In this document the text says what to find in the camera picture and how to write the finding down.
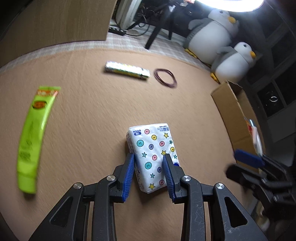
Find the black tripod stand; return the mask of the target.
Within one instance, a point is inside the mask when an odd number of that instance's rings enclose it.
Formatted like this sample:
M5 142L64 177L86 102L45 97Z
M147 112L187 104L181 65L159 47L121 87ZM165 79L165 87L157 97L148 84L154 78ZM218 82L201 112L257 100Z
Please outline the black tripod stand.
M150 27L149 21L151 18L157 14L159 15L159 21L155 25L154 30L152 31L149 39L147 40L147 43L145 44L145 49L149 50L152 43L156 39L157 35L160 33L161 29L165 27L166 23L169 23L169 28L168 28L168 39L171 40L172 35L173 35L173 26L174 26L174 15L177 11L177 6L179 3L177 1L168 1L166 4L162 4L158 6L154 10L149 10L147 14L142 14L142 16L135 21L132 25L130 25L126 31L133 29L136 25L140 24L142 21L145 22L145 24L148 24L148 28Z

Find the green tube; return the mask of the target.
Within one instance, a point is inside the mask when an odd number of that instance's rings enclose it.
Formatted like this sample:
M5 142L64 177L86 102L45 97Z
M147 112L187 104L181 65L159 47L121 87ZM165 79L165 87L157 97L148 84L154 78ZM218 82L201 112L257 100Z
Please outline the green tube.
M60 90L59 86L40 86L30 104L20 136L16 162L17 184L23 193L36 193L43 136L52 106Z

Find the cardboard box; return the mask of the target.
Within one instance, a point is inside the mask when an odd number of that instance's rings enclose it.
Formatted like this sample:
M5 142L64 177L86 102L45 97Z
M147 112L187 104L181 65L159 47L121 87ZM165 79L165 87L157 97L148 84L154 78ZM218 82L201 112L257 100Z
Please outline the cardboard box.
M226 81L219 85L211 93L211 96L222 117L233 150L242 150L253 155L257 154L253 144L251 124L249 123L249 121L253 121L259 134L262 150L265 153L260 125L243 88Z

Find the black power strip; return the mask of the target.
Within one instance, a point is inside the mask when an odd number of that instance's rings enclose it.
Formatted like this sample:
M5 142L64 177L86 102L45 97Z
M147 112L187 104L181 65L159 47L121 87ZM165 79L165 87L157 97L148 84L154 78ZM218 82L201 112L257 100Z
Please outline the black power strip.
M122 29L118 29L118 28L114 28L114 27L109 27L108 32L119 35L119 36L126 35L126 30L122 30Z

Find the penguin plush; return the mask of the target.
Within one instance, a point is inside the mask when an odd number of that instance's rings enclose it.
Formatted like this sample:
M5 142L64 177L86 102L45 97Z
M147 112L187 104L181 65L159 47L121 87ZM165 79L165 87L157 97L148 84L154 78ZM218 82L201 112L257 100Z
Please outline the penguin plush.
M211 66L210 76L217 83L238 83L255 65L256 58L256 53L245 42L239 42L234 47L221 47Z
M191 56L212 65L221 47L227 47L239 30L239 20L228 11L212 10L206 18L189 22L189 35L183 47Z

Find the patterned white lighter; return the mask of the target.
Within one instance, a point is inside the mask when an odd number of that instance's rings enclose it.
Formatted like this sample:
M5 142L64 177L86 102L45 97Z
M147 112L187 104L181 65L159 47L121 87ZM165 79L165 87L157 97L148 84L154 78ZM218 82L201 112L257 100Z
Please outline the patterned white lighter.
M146 80L150 77L150 71L147 69L114 61L106 62L105 71L121 75L127 75L143 80Z

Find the wooden cabinet panel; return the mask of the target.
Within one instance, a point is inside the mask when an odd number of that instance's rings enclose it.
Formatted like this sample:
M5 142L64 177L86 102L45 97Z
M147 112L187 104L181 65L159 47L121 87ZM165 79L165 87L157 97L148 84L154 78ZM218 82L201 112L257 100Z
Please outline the wooden cabinet panel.
M106 40L115 1L33 1L1 39L1 66L51 45Z

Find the front penguin plush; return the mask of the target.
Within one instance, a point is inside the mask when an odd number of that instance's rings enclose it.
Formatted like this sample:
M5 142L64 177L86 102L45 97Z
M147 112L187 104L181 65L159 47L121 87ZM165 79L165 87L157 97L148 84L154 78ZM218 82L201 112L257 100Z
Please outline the front penguin plush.
M255 65L256 58L256 53L245 42L239 42L234 47L221 47L211 66L210 76L217 83L238 83Z

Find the pink white tube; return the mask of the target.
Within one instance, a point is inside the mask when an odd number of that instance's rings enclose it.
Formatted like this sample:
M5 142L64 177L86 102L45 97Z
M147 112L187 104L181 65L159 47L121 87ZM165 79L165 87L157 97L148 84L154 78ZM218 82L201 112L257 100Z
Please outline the pink white tube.
M262 144L261 144L258 129L251 119L248 120L248 123L249 123L248 128L249 128L250 134L252 135L252 142L253 142L253 146L255 148L255 152L258 154L258 156L262 156L263 149L262 149Z

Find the rear penguin plush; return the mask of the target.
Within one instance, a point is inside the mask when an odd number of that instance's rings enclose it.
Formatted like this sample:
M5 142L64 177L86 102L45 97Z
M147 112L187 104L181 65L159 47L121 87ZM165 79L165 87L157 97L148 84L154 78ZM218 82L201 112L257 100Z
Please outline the rear penguin plush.
M228 11L212 10L206 18L189 22L189 35L183 47L191 56L212 65L221 47L227 47L239 30L239 20Z

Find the plaid bed sheet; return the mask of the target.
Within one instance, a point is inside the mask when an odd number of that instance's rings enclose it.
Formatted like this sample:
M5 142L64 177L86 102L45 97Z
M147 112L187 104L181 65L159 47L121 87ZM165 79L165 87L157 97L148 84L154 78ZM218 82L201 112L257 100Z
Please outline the plaid bed sheet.
M146 41L147 35L132 37L108 33L106 41L82 41L53 45L32 51L17 58L13 58L3 67L1 67L1 73L14 68L15 66L43 56L50 56L61 52L88 49L111 49L158 54L183 61L193 66L197 66L199 69L205 69L207 71L210 70L210 67L203 64L199 59L196 59L186 53L183 46L178 42L156 38L151 48L147 50L144 48Z

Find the white tissue pack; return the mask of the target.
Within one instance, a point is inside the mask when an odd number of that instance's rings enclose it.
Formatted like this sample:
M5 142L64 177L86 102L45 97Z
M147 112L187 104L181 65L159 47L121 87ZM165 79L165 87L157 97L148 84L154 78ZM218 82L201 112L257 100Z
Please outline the white tissue pack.
M129 151L135 155L135 173L139 188L152 193L166 186L163 156L169 154L179 165L175 144L167 123L132 126L126 134Z

